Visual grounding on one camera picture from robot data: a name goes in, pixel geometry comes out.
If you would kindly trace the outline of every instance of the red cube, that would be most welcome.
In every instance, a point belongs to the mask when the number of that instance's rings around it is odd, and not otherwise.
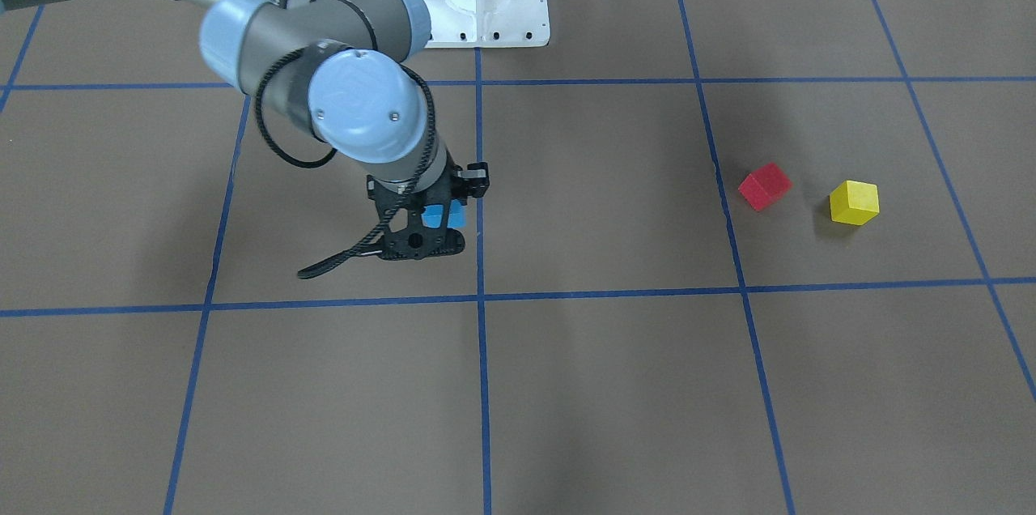
[[[777,202],[792,188],[792,179],[775,164],[766,165],[751,172],[738,191],[755,211],[762,211]]]

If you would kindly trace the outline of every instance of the blue tape line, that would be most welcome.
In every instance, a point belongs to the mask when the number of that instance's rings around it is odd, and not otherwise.
[[[327,301],[215,302],[212,311],[277,311],[282,309],[329,309],[348,306],[441,305],[444,302],[476,302],[476,294],[452,296],[401,296],[384,298],[338,298]]]
[[[37,6],[36,15],[33,15],[32,22],[29,24],[29,29],[25,32],[25,39],[22,41],[21,50],[18,51],[18,57],[15,60],[15,67],[10,68],[10,76],[7,76],[7,86],[4,87],[3,95],[0,95],[0,113],[3,113],[4,108],[7,107],[7,101],[10,98],[10,93],[15,90],[15,81],[18,80],[19,73],[22,71],[25,54],[29,53],[29,44],[32,42],[33,36],[36,35],[36,28],[39,27],[39,18],[44,17],[45,8],[45,5]]]
[[[723,185],[723,173],[720,169],[719,154],[716,150],[716,140],[713,136],[712,121],[709,117],[709,108],[706,105],[706,94],[704,87],[701,83],[701,73],[698,68],[698,58],[694,51],[694,39],[691,35],[691,24],[687,17],[687,6],[684,0],[677,0],[678,5],[680,5],[680,18],[684,24],[684,36],[687,39],[687,53],[691,58],[691,68],[694,73],[694,79],[697,81],[695,84],[697,94],[698,94],[698,105],[701,109],[701,120],[706,127],[706,138],[709,141],[709,153],[712,158],[713,165],[716,170],[716,188],[719,192],[720,204],[723,208],[723,217],[726,220],[726,234],[730,242],[730,254],[733,258],[733,267],[738,275],[738,289],[741,293],[741,303],[745,310],[745,322],[748,325],[748,335],[752,343],[752,353],[755,357],[755,371],[758,374],[759,379],[759,390],[762,394],[762,403],[767,411],[767,422],[770,425],[770,437],[773,440],[774,447],[774,457],[777,460],[777,469],[780,474],[781,487],[784,491],[784,503],[787,508],[788,515],[795,515],[795,499],[792,496],[792,485],[788,481],[787,467],[784,464],[784,451],[780,441],[780,430],[777,428],[777,418],[773,409],[773,401],[770,395],[770,382],[767,378],[766,366],[762,363],[762,351],[759,348],[758,335],[755,332],[755,319],[752,313],[751,302],[748,298],[748,290],[745,285],[745,275],[741,266],[741,254],[738,250],[738,239],[733,233],[733,220],[730,217],[730,207],[726,200],[726,191]]]
[[[613,86],[638,83],[695,83],[696,79],[485,80],[485,86]]]
[[[901,77],[894,76],[775,76],[775,77],[729,77],[729,79],[701,79],[701,83],[901,83]]]
[[[906,287],[960,287],[985,286],[982,279],[948,279],[948,280],[896,280],[890,283],[831,283],[817,285],[774,285],[750,286],[750,293],[774,292],[821,292],[839,290],[889,290],[905,289]]]
[[[882,12],[881,5],[877,5],[877,0],[870,0],[870,3],[874,6],[874,13],[877,13],[877,20],[881,21],[882,29],[885,31],[885,36],[886,39],[888,39],[889,47],[892,48],[892,55],[895,57],[896,65],[898,65],[899,73],[901,73],[903,81],[906,83],[906,90],[910,91],[911,101],[914,102],[914,110],[917,112],[917,117],[921,120],[921,127],[924,128],[925,139],[928,139],[928,146],[931,147],[932,156],[936,158],[936,164],[939,165],[939,172],[943,175],[943,182],[946,183],[946,190],[950,193],[950,198],[953,201],[953,207],[957,209],[957,217],[960,219],[960,224],[965,228],[965,234],[968,235],[968,242],[970,242],[972,247],[972,253],[975,255],[975,261],[977,261],[979,270],[982,273],[982,280],[984,280],[986,289],[989,291],[989,297],[991,297],[992,304],[996,306],[997,315],[1000,316],[1000,322],[1004,327],[1004,333],[1007,335],[1007,340],[1010,342],[1011,349],[1014,351],[1014,356],[1018,362],[1021,375],[1025,377],[1026,383],[1029,387],[1029,394],[1032,396],[1033,401],[1036,401],[1036,382],[1033,381],[1032,371],[1029,370],[1029,364],[1026,362],[1024,353],[1021,353],[1021,346],[1018,345],[1018,340],[1014,335],[1013,327],[1011,327],[1011,322],[1008,320],[1007,313],[1004,311],[1004,307],[1000,303],[1000,295],[997,294],[997,287],[995,283],[992,283],[989,270],[985,265],[985,260],[979,250],[978,242],[975,240],[975,234],[972,231],[971,225],[968,223],[968,217],[965,213],[963,206],[960,204],[960,198],[957,197],[957,191],[953,187],[953,180],[950,179],[950,174],[946,168],[946,164],[943,162],[942,153],[939,152],[939,146],[936,143],[934,136],[931,134],[931,127],[928,124],[928,119],[925,117],[924,110],[921,109],[921,101],[917,97],[917,91],[914,90],[913,81],[906,73],[906,65],[903,64],[902,57],[899,55],[899,48],[896,47],[895,39],[892,38],[892,31],[889,29],[888,22],[885,20],[885,13]]]
[[[200,88],[224,88],[230,86],[223,81],[185,81],[185,83],[34,83],[13,86],[11,90],[59,91],[59,90],[200,90]]]
[[[1036,76],[911,76],[911,81],[936,81],[936,83],[954,83],[954,81],[1036,81]]]
[[[991,279],[995,285],[1034,285],[1036,276],[1018,276],[1013,279]]]
[[[995,285],[1036,285],[1036,276],[991,279]],[[912,287],[985,286],[982,279],[896,280],[896,282],[829,283],[813,285],[748,285],[750,294],[821,292],[842,290],[896,290]],[[666,287],[665,289],[585,290],[568,292],[516,292],[485,294],[486,302],[565,301],[581,298],[651,298],[659,296],[704,296],[704,294],[740,294],[741,287]],[[445,296],[398,296],[381,298],[338,298],[326,301],[214,302],[210,311],[267,311],[282,309],[349,308],[349,306],[442,305],[449,302],[478,302],[478,294],[445,294]],[[155,306],[85,306],[67,309],[7,309],[0,318],[67,317],[88,315],[132,315],[133,313],[199,313],[204,305]]]
[[[427,80],[433,87],[472,87],[476,80]],[[635,86],[667,83],[903,83],[901,77],[866,76],[777,76],[717,77],[717,79],[573,79],[573,80],[483,80],[482,86]],[[1036,76],[911,76],[923,83],[1029,83]],[[190,90],[190,88],[233,88],[223,81],[185,81],[185,83],[33,83],[4,86],[11,91],[59,90]]]
[[[474,156],[482,161],[482,48],[474,48]],[[476,200],[476,290],[479,308],[479,392],[482,402],[482,512],[493,512],[493,477],[489,430],[489,353],[486,346],[486,251],[485,211],[481,198]]]
[[[474,86],[474,80],[425,80],[428,86]]]
[[[656,296],[703,296],[741,294],[740,287],[663,287],[646,290],[584,290],[570,292],[512,292],[486,294],[486,302],[577,301],[581,298],[648,298]]]
[[[201,355],[205,346],[205,334],[208,331],[208,317],[211,311],[212,294],[215,293],[215,279],[220,273],[220,260],[223,256],[223,240],[227,233],[227,221],[230,219],[230,204],[234,195],[234,176],[237,172],[237,160],[241,156],[241,141],[244,139],[244,126],[248,125],[251,98],[246,95],[241,106],[241,116],[237,123],[237,139],[234,141],[234,153],[230,160],[230,174],[227,176],[227,190],[223,197],[223,211],[220,213],[220,227],[215,234],[215,246],[212,249],[212,271],[205,287],[205,302],[198,322],[198,337],[195,340],[194,356],[191,360],[191,375],[188,378],[188,391],[183,397],[183,412],[180,416],[180,428],[176,434],[176,450],[173,453],[173,465],[169,473],[169,487],[166,490],[164,515],[172,515],[173,502],[176,498],[176,485],[180,478],[180,465],[183,461],[183,448],[188,438],[188,427],[191,424],[191,409],[194,405],[195,389],[198,385],[198,371],[201,368]]]
[[[25,317],[78,317],[88,315],[133,315],[133,313],[200,313],[203,305],[83,306],[64,309],[10,309],[0,311],[0,319]]]

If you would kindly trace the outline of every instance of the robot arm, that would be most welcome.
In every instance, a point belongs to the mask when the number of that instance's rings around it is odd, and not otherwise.
[[[0,0],[0,13],[62,1],[69,0]],[[275,152],[298,167],[322,165],[291,160],[269,139],[263,102],[369,172],[377,226],[299,278],[320,276],[351,257],[420,260],[464,249],[463,235],[449,224],[467,198],[485,194],[489,171],[485,164],[454,164],[436,134],[428,87],[398,63],[428,42],[431,22],[423,0],[173,1],[209,8],[201,54],[227,83],[254,95],[257,121]],[[390,231],[399,209],[407,209],[407,227]]]

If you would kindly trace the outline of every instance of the wooden block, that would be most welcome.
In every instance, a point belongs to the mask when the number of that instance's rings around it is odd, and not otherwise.
[[[777,164],[755,169],[741,182],[738,191],[755,211],[762,211],[777,202],[792,188],[792,179],[784,175]]]
[[[877,216],[877,185],[844,180],[831,193],[831,220],[863,226]]]

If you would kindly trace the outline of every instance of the yellow cube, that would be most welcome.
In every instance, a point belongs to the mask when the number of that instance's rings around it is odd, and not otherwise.
[[[831,192],[831,220],[863,226],[877,216],[877,185],[845,180]]]

